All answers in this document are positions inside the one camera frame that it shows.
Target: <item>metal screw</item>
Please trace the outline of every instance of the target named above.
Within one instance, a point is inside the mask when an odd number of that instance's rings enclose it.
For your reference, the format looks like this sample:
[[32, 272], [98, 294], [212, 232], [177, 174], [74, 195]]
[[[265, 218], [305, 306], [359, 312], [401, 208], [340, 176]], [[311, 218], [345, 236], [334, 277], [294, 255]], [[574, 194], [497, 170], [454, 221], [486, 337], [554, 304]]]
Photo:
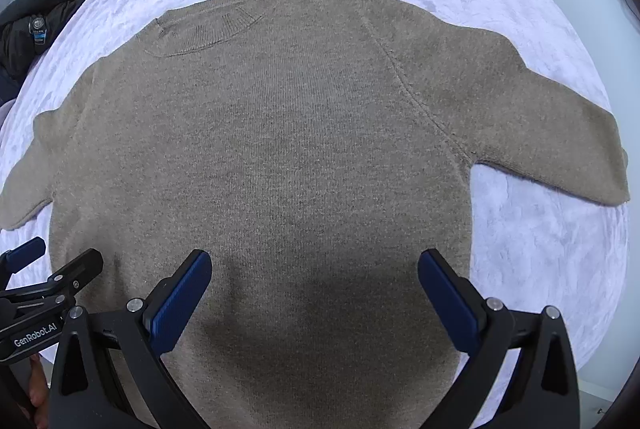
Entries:
[[137, 312], [144, 305], [142, 299], [132, 299], [127, 303], [127, 310]]
[[78, 317], [81, 315], [82, 307], [80, 306], [74, 306], [73, 308], [71, 308], [71, 310], [69, 310], [69, 317], [71, 317], [72, 319], [78, 319]]
[[491, 310], [493, 310], [494, 312], [497, 312], [498, 310], [502, 310], [502, 308], [504, 308], [504, 303], [499, 299], [496, 299], [495, 297], [489, 297], [486, 300], [486, 305], [489, 306], [489, 308], [491, 308]]
[[556, 308], [555, 306], [547, 306], [545, 308], [545, 313], [552, 319], [558, 319], [558, 317], [560, 316], [560, 310], [558, 310], [558, 308]]

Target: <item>beige fabric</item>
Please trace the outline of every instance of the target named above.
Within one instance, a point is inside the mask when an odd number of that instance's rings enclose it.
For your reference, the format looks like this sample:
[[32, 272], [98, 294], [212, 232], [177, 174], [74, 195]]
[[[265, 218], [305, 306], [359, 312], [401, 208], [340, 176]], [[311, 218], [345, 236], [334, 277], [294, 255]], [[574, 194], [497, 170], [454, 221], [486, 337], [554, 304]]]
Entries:
[[105, 258], [92, 311], [207, 250], [212, 282], [164, 361], [212, 427], [420, 427], [458, 355], [417, 257], [468, 275], [475, 162], [628, 200], [613, 117], [494, 32], [396, 0], [210, 0], [36, 117], [0, 227], [53, 200], [54, 268]]

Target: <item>pile of clothes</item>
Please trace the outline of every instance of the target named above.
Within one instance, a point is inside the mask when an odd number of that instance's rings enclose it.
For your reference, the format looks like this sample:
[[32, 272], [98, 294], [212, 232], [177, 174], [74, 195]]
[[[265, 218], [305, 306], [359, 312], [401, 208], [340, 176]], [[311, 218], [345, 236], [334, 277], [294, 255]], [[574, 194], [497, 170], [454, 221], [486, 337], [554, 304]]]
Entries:
[[0, 104], [18, 96], [33, 59], [85, 0], [15, 0], [0, 13]]

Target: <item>sweater sleeve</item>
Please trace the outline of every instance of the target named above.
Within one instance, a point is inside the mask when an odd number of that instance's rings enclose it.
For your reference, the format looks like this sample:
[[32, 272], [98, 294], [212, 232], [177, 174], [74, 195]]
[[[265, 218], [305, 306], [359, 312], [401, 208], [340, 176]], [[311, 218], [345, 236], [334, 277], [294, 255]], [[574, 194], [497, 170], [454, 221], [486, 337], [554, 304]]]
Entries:
[[470, 164], [500, 166], [606, 205], [629, 200], [611, 113], [527, 69], [500, 34], [449, 25], [395, 0], [362, 0], [362, 7], [401, 84]]
[[82, 74], [60, 108], [40, 113], [33, 120], [33, 140], [0, 193], [0, 229], [21, 227], [52, 202], [56, 174], [81, 120], [93, 70], [91, 66]]

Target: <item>sweater collar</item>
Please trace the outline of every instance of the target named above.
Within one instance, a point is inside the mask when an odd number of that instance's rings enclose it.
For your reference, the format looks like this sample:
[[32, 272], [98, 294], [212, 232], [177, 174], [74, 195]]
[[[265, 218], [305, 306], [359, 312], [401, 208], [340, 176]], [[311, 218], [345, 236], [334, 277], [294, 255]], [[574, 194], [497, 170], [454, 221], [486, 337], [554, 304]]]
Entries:
[[169, 10], [138, 35], [149, 54], [168, 57], [226, 41], [256, 22], [277, 0], [208, 0]]

